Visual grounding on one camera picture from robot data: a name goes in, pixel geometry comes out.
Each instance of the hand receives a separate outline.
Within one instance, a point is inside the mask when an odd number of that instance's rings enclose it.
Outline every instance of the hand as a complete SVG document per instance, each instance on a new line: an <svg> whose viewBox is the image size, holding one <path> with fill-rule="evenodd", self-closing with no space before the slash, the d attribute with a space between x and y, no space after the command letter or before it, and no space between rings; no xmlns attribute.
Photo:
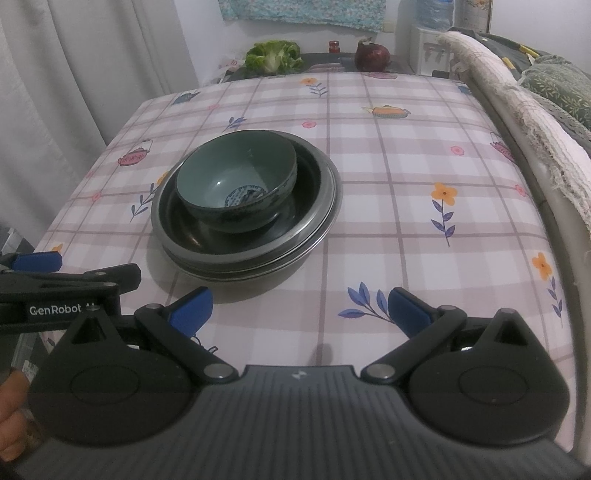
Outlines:
<svg viewBox="0 0 591 480"><path fill-rule="evenodd" d="M27 420L20 411L27 397L29 380L18 370L0 385L0 458L11 462L25 449Z"/></svg>

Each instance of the jar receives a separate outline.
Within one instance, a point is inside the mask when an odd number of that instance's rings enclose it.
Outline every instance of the jar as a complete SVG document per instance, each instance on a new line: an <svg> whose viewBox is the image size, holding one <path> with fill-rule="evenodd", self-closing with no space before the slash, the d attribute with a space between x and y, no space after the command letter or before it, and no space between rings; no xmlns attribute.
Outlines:
<svg viewBox="0 0 591 480"><path fill-rule="evenodd" d="M340 47L339 47L338 40L329 41L329 53L340 53Z"/></svg>

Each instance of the wall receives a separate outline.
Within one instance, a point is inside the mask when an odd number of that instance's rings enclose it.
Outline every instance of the wall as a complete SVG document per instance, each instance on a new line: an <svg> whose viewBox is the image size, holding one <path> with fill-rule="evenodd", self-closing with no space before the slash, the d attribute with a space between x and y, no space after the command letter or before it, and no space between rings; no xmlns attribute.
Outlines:
<svg viewBox="0 0 591 480"><path fill-rule="evenodd" d="M414 0L387 0L385 21L394 22L394 33L363 32L329 25L300 25L272 21L224 22L217 0L174 0L183 34L199 82L209 80L219 59L234 51L247 51L266 38L294 40L303 53L328 51L330 40L339 40L341 51L355 51L359 39L373 35L391 53L408 54Z"/></svg>
<svg viewBox="0 0 591 480"><path fill-rule="evenodd" d="M589 0L493 0L491 33L556 53L591 73Z"/></svg>

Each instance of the green leafy vegetable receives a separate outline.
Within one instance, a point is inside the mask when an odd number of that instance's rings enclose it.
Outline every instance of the green leafy vegetable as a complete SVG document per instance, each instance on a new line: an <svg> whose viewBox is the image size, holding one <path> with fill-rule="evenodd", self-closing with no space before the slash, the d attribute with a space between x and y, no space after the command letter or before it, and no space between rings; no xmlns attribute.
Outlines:
<svg viewBox="0 0 591 480"><path fill-rule="evenodd" d="M297 43L287 40L269 40L255 43L246 54L244 66L255 73L286 74L297 72L303 65Z"/></svg>

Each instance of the curtain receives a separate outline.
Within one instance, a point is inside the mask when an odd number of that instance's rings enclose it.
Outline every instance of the curtain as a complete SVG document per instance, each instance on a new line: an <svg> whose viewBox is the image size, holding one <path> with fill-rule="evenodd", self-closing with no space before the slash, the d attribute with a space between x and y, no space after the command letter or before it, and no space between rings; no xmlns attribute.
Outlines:
<svg viewBox="0 0 591 480"><path fill-rule="evenodd" d="M0 56L0 222L33 245L143 101L197 87L173 0L1 0Z"/></svg>

